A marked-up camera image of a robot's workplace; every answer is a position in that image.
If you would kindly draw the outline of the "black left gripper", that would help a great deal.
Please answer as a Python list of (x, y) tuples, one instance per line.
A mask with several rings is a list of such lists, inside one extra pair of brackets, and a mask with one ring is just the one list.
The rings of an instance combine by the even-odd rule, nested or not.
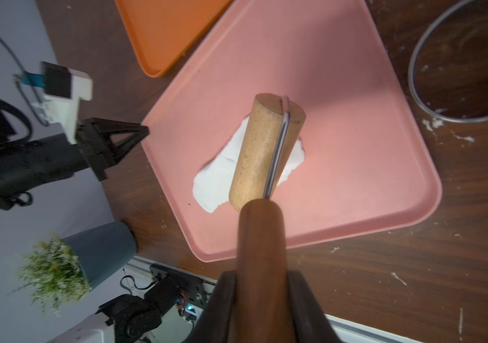
[[(29, 206), (33, 203), (29, 190), (69, 179), (89, 166), (100, 182), (106, 180), (106, 170), (118, 165), (149, 133), (140, 124), (91, 118), (82, 120), (76, 131), (83, 155), (64, 134), (1, 148), (0, 210)], [(112, 140), (124, 134), (124, 139)]]

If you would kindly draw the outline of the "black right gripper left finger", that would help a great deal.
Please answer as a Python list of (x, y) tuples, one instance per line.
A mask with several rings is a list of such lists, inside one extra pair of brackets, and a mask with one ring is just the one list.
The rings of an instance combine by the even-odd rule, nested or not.
[(235, 271), (222, 273), (187, 342), (228, 342), (235, 290)]

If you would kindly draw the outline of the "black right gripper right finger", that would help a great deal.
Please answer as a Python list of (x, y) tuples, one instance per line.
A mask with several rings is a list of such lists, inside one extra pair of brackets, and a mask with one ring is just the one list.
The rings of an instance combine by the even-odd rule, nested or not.
[(300, 272), (288, 272), (288, 289), (296, 341), (342, 343)]

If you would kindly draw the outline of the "wooden rolling pin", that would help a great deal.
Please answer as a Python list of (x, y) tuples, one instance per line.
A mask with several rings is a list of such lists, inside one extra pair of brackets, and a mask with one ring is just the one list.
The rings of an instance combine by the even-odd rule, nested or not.
[(285, 142), (305, 116), (290, 119), (287, 97), (255, 96), (231, 185), (239, 210), (233, 325), (235, 342), (295, 342), (288, 291), (285, 228), (270, 197), (291, 153)]

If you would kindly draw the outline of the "white dough lump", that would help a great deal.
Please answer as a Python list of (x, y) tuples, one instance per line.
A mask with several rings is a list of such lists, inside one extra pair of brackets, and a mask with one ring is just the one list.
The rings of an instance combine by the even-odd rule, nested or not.
[(283, 115), (246, 117), (221, 152), (193, 181), (193, 196), (208, 213), (231, 203), (237, 211), (265, 197)]

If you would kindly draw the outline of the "pink silicone mat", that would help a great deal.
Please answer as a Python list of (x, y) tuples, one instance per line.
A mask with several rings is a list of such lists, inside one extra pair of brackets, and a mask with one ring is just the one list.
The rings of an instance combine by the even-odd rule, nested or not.
[(144, 119), (145, 154), (193, 254), (234, 258), (238, 213), (207, 213), (196, 174), (259, 93), (306, 112), (305, 161), (279, 186), (288, 247), (394, 230), (438, 207), (441, 180), (364, 1), (235, 1)]

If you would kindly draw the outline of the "small green potted plant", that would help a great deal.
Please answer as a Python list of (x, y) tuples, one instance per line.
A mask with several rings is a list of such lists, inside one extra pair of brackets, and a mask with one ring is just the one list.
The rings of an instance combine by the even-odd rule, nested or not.
[(60, 315), (66, 304), (82, 301), (121, 270), (138, 252), (131, 228), (111, 222), (68, 237), (38, 241), (23, 256), (12, 293), (28, 290), (42, 313)]

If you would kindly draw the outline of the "orange plastic tray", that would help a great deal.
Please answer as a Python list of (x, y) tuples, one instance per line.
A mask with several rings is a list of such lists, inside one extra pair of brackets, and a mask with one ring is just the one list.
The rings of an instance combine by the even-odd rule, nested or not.
[(116, 0), (138, 64), (162, 77), (231, 4), (225, 0)]

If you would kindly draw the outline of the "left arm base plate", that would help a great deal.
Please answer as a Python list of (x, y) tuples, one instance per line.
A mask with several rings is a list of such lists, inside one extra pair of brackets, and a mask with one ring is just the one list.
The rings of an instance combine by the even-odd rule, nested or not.
[(207, 277), (168, 267), (160, 263), (152, 263), (150, 271), (158, 281), (164, 277), (172, 277), (180, 291), (185, 294), (185, 304), (187, 304), (188, 309), (192, 305), (197, 314), (200, 314), (205, 309), (217, 283), (217, 281)]

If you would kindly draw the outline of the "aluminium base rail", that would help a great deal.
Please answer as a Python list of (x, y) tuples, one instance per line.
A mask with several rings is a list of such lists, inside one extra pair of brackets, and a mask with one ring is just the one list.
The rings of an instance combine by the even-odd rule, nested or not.
[[(185, 321), (195, 324), (215, 289), (216, 280), (189, 273), (144, 258), (133, 257), (123, 268), (120, 286), (131, 295), (144, 297), (145, 293), (171, 278), (178, 286), (180, 298), (176, 305), (182, 307)], [(413, 342), (411, 338), (379, 330), (326, 314), (332, 330), (342, 342)]]

